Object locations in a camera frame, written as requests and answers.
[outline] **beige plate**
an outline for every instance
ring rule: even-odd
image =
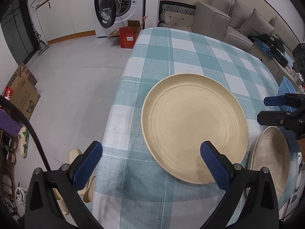
[[[196,74],[177,74],[157,83],[145,98],[142,132],[155,160],[189,183],[214,182],[200,156],[209,140],[232,163],[240,163],[248,126],[235,97],[218,82]]]
[[[279,199],[288,180],[289,162],[289,149],[285,136],[280,129],[271,126],[260,134],[252,147],[248,169],[260,170],[262,167],[267,167]]]

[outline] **screw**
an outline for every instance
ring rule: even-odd
[[[41,172],[41,168],[36,168],[35,170],[34,170],[34,173],[37,175],[37,174],[39,174]]]
[[[67,169],[69,169],[69,167],[70,167],[70,165],[68,165],[68,164],[63,164],[60,168],[61,168],[62,170],[67,170]]]
[[[236,170],[241,170],[242,169],[242,166],[240,164],[234,164],[233,167]]]
[[[263,167],[262,170],[265,174],[269,173],[269,169],[267,167]]]

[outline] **tablecloth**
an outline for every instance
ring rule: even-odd
[[[105,229],[200,228],[224,195],[216,183],[197,185],[180,181],[154,160],[141,132],[141,109],[149,90],[163,78],[196,73],[225,86],[242,106],[251,146],[266,128],[256,116],[266,96],[278,85],[256,57],[224,42],[170,28],[142,30],[122,75],[111,107],[96,167],[93,215]],[[279,207],[292,194],[298,171],[297,155],[290,154],[288,183]],[[242,196],[230,223],[238,218]]]

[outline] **floor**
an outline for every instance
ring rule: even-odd
[[[70,148],[84,152],[101,142],[131,51],[116,37],[90,36],[53,44],[30,65],[41,95],[30,123],[52,170],[67,162]],[[30,138],[27,157],[16,158],[15,185],[28,188],[37,167],[45,170]]]

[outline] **person's hand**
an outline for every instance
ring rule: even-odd
[[[303,162],[305,162],[305,139],[298,140],[298,144],[301,148]]]

